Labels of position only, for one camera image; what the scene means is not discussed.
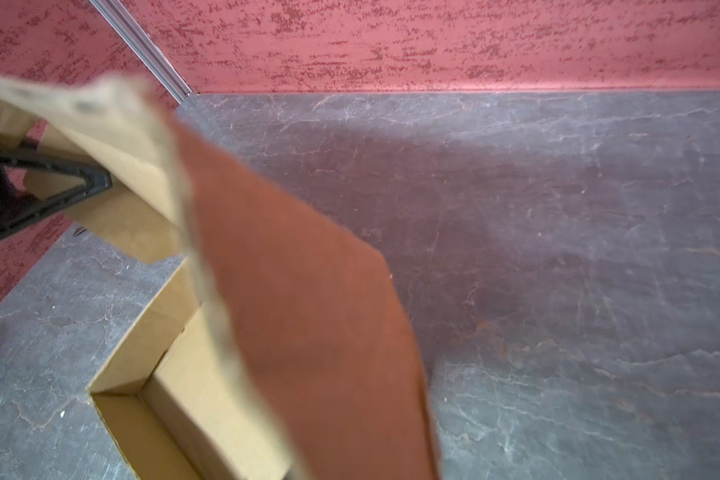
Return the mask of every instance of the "red textured wall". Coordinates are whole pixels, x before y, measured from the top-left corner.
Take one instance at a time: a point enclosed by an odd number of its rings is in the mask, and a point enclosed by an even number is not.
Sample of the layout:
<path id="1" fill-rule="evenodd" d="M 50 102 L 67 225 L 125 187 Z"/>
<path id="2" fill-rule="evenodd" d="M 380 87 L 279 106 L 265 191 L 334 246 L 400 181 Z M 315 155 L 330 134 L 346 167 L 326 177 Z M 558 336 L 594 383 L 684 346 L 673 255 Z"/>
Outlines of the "red textured wall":
<path id="1" fill-rule="evenodd" d="M 127 0 L 199 92 L 720 87 L 720 0 Z"/>
<path id="2" fill-rule="evenodd" d="M 0 74 L 82 84 L 103 72 L 148 76 L 161 101 L 173 103 L 86 0 L 0 0 Z M 54 216 L 0 243 L 0 300 L 69 225 Z"/>

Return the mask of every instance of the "black plastic object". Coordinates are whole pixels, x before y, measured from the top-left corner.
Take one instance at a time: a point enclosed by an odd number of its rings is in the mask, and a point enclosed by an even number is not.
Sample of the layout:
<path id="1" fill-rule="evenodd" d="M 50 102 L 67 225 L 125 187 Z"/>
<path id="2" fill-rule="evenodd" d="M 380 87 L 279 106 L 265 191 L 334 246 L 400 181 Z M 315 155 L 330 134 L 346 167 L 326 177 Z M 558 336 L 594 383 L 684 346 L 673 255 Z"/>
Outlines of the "black plastic object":
<path id="1" fill-rule="evenodd" d="M 112 177 L 104 168 L 42 154 L 36 147 L 27 141 L 15 149 L 0 146 L 0 240 L 112 187 Z M 40 200 L 17 190 L 8 180 L 6 167 L 69 175 L 83 183 Z"/>

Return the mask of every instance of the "metal strip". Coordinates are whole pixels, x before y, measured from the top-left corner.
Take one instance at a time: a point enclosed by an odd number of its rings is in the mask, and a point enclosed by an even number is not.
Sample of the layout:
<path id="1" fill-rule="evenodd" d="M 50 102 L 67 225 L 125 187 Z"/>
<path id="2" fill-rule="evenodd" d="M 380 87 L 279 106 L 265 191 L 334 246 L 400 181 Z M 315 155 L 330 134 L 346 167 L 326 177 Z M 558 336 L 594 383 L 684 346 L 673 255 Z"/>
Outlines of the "metal strip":
<path id="1" fill-rule="evenodd" d="M 128 13 L 120 0 L 90 0 L 90 3 L 112 25 L 117 34 L 138 55 L 176 101 L 182 103 L 185 98 L 192 95 L 190 86 L 184 82 L 179 72 L 168 62 L 165 55 L 152 42 L 150 36 L 144 32 L 134 17 Z"/>

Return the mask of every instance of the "open cardboard box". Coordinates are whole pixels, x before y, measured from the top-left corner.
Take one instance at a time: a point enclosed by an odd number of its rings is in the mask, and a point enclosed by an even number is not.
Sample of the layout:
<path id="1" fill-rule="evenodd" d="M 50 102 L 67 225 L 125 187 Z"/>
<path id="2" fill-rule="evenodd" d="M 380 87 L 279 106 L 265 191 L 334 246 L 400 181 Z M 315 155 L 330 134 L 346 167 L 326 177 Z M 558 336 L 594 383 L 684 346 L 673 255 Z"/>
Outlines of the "open cardboard box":
<path id="1" fill-rule="evenodd" d="M 141 480 L 281 480 L 290 465 L 222 374 L 184 262 L 89 385 Z"/>

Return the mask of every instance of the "gray tabletop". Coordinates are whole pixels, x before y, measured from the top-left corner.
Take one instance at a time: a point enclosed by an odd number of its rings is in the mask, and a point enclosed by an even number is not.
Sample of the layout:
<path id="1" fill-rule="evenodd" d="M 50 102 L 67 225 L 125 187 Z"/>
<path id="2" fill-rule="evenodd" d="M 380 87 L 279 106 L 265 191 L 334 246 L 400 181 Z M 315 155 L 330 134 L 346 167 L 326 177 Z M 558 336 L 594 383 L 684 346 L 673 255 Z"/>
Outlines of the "gray tabletop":
<path id="1" fill-rule="evenodd" d="M 180 115 L 384 253 L 447 479 L 720 479 L 720 92 Z M 176 264 L 67 233 L 0 304 L 0 478 L 128 478 L 85 385 Z"/>

